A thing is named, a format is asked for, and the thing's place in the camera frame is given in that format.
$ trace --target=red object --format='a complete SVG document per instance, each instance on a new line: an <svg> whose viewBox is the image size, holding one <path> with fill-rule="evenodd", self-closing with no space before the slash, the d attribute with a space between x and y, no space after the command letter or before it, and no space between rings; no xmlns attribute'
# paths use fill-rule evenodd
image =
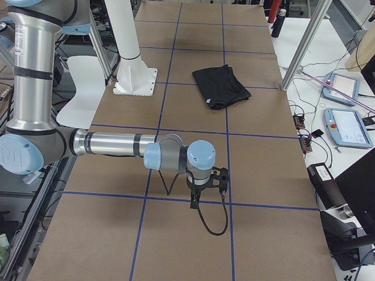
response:
<svg viewBox="0 0 375 281"><path fill-rule="evenodd" d="M272 7L270 11L270 15L268 16L268 23L274 23L276 16L277 16L277 11L279 10L281 4L281 0L274 0L272 2Z"/></svg>

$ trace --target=black monitor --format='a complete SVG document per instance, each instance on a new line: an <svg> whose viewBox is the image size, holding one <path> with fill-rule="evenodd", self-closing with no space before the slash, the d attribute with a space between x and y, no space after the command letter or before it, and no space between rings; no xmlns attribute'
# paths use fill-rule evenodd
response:
<svg viewBox="0 0 375 281"><path fill-rule="evenodd" d="M340 192L367 234L375 234L375 149L336 178Z"/></svg>

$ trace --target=black cloth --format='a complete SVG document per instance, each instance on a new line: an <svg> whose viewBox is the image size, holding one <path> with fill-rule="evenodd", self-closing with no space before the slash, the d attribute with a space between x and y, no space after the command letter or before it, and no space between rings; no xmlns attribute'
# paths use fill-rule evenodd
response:
<svg viewBox="0 0 375 281"><path fill-rule="evenodd" d="M251 97L250 92L238 82L233 69L227 64L194 71L193 76L212 110L224 109L237 101L248 100Z"/></svg>

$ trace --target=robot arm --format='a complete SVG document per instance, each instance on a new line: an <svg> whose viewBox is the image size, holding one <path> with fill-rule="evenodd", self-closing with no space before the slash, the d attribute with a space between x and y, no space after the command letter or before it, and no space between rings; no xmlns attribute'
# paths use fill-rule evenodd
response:
<svg viewBox="0 0 375 281"><path fill-rule="evenodd" d="M228 184L225 168L217 169L215 149L205 140L184 146L176 135L152 136L87 132L56 127L51 121L54 41L56 33L88 34L88 0L6 0L16 25L14 110L0 137L0 165L28 174L58 159L83 154L143 157L145 167L187 173L192 208L200 192Z"/></svg>

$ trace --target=light blue joint cap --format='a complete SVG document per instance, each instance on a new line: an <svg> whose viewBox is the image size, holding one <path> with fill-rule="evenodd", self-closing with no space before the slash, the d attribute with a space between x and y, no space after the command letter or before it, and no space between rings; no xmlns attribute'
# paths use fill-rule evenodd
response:
<svg viewBox="0 0 375 281"><path fill-rule="evenodd" d="M16 7L30 7L42 1L43 0L5 0L6 3Z"/></svg>
<svg viewBox="0 0 375 281"><path fill-rule="evenodd" d="M0 165L13 174L29 174L43 167L44 158L31 141L9 133L0 137Z"/></svg>
<svg viewBox="0 0 375 281"><path fill-rule="evenodd" d="M187 159L198 170L210 170L215 165L216 151L206 140L196 140L187 149Z"/></svg>
<svg viewBox="0 0 375 281"><path fill-rule="evenodd" d="M146 145L143 163L147 169L160 170L160 165L162 163L160 144L149 143Z"/></svg>
<svg viewBox="0 0 375 281"><path fill-rule="evenodd" d="M91 25L89 23L85 25L64 25L62 34L68 35L88 35L91 31Z"/></svg>

